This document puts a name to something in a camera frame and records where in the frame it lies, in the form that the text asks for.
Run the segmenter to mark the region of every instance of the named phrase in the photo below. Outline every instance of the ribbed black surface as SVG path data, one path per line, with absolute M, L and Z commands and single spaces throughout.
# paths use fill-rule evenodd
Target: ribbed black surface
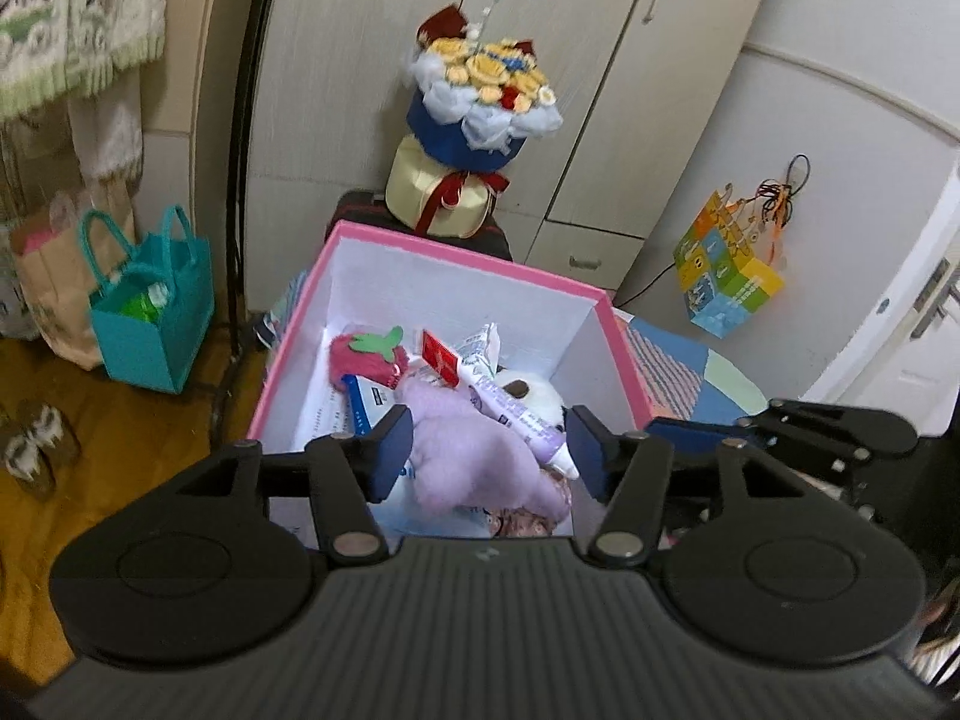
M 584 565 L 561 539 L 407 539 L 385 565 L 334 573 L 299 622 L 256 651 L 175 674 L 80 661 L 31 707 L 42 720 L 922 720 L 938 712 L 891 659 L 786 671 L 715 651 L 666 615 L 642 576 Z

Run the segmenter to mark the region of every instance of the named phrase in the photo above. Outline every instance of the teal gift bag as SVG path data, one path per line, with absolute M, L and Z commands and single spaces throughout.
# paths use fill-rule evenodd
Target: teal gift bag
M 184 240 L 171 237 L 175 218 L 184 228 Z M 107 225 L 127 252 L 119 279 L 107 279 L 90 250 L 88 231 L 95 221 Z M 102 211 L 87 211 L 79 233 L 83 256 L 100 285 L 90 295 L 90 319 L 107 374 L 116 381 L 178 394 L 213 317 L 210 243 L 194 236 L 179 205 L 167 209 L 160 234 L 147 235 L 139 247 L 131 245 Z M 167 302 L 158 316 L 153 320 L 128 316 L 131 301 L 155 284 L 166 286 Z

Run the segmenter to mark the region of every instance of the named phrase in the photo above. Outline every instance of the red bow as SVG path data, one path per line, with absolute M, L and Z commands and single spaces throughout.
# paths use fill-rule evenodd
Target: red bow
M 414 229 L 417 235 L 426 235 L 426 231 L 430 229 L 430 224 L 433 223 L 433 218 L 437 215 L 441 205 L 443 205 L 443 208 L 456 207 L 457 203 L 460 202 L 460 192 L 464 188 L 464 184 L 467 183 L 469 175 L 483 181 L 495 196 L 502 193 L 507 186 L 510 186 L 510 181 L 498 172 L 459 170 L 459 172 L 448 173 L 440 179 L 440 183 L 437 184 L 434 191 L 431 191 Z

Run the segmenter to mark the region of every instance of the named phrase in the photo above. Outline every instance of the door frame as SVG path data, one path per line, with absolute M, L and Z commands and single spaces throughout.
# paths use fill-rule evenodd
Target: door frame
M 847 345 L 803 394 L 803 400 L 834 403 L 870 365 L 906 319 L 954 236 L 960 232 L 960 161 L 954 163 L 930 218 L 912 250 Z

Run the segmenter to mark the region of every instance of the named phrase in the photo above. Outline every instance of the green and white towel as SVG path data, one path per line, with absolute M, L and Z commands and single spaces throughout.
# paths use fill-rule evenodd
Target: green and white towel
M 0 122 L 163 52 L 166 0 L 0 0 Z

